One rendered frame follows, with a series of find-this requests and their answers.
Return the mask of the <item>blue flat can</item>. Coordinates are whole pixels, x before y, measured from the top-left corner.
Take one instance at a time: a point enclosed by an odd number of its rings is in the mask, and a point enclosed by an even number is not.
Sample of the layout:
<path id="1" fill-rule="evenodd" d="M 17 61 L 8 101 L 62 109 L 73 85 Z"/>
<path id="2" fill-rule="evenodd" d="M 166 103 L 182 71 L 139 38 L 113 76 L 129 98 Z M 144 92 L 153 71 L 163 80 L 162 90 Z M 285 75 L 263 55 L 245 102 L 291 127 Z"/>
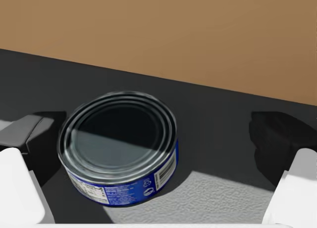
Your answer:
<path id="1" fill-rule="evenodd" d="M 86 198 L 109 207 L 142 203 L 160 192 L 176 170 L 176 118 L 150 94 L 110 92 L 69 116 L 57 154 Z"/>

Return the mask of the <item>tall board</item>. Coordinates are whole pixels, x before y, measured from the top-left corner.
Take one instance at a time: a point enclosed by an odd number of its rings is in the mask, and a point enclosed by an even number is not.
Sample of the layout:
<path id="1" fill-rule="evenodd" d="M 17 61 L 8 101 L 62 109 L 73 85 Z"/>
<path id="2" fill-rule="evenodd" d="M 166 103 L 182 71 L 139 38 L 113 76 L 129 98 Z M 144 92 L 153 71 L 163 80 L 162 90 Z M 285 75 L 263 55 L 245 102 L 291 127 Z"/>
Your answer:
<path id="1" fill-rule="evenodd" d="M 317 0 L 0 0 L 0 48 L 317 106 Z"/>

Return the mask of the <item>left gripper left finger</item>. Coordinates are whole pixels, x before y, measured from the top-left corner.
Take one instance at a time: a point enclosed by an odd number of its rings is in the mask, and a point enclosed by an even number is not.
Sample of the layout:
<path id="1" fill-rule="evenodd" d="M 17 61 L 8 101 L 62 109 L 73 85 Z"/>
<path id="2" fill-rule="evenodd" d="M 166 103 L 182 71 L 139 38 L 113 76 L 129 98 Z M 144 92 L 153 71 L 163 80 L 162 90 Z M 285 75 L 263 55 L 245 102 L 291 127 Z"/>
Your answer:
<path id="1" fill-rule="evenodd" d="M 60 169 L 59 130 L 65 111 L 0 119 L 0 224 L 53 224 L 42 186 Z"/>

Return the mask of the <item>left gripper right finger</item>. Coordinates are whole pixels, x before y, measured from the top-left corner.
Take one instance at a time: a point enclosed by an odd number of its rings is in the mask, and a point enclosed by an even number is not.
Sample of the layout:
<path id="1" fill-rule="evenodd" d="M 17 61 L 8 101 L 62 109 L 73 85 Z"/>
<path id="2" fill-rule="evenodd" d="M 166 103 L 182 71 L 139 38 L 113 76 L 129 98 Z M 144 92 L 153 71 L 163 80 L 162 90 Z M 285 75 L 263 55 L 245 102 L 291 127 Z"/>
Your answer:
<path id="1" fill-rule="evenodd" d="M 275 186 L 263 224 L 317 224 L 317 130 L 282 112 L 252 112 L 257 169 Z"/>

